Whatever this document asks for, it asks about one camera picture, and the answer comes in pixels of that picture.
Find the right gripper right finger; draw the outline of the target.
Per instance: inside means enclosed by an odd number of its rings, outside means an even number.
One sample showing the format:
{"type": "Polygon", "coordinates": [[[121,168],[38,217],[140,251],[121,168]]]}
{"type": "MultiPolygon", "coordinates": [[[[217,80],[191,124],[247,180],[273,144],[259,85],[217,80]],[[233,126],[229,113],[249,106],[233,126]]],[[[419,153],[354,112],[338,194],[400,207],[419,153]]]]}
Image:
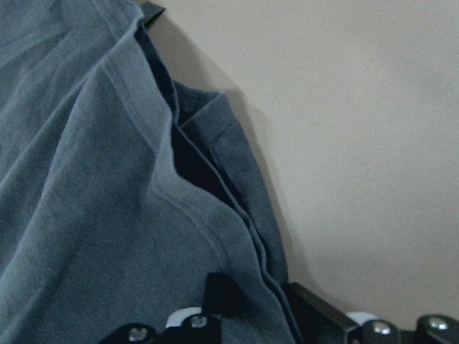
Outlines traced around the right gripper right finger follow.
{"type": "Polygon", "coordinates": [[[305,343],[402,343],[402,331],[385,320],[360,325],[298,283],[283,286],[305,343]]]}

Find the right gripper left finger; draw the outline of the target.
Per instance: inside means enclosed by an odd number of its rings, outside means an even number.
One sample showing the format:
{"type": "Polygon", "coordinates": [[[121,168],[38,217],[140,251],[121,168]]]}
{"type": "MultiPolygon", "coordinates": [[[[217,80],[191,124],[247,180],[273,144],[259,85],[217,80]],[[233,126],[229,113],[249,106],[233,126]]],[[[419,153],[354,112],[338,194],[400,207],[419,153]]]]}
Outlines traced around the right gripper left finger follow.
{"type": "Polygon", "coordinates": [[[243,301],[239,285],[222,272],[206,277],[201,311],[181,323],[181,343],[239,343],[244,331],[243,301]]]}

